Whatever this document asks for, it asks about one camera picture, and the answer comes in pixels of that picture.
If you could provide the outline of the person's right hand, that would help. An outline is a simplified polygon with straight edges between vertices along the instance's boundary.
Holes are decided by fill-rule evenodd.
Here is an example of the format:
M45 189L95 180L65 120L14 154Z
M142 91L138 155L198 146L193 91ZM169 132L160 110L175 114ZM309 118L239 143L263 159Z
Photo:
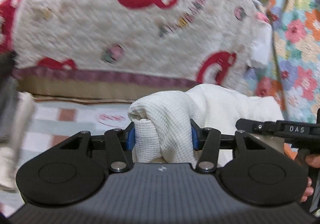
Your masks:
M302 156L298 156L296 158L296 161L300 164L305 163L308 166L315 169L319 168L319 155L316 155L316 154L306 155L304 159L302 159ZM304 191L304 194L300 200L300 203L305 202L308 199L308 197L310 197L313 194L314 188L312 188L311 185L312 185L312 180L309 177L306 190Z

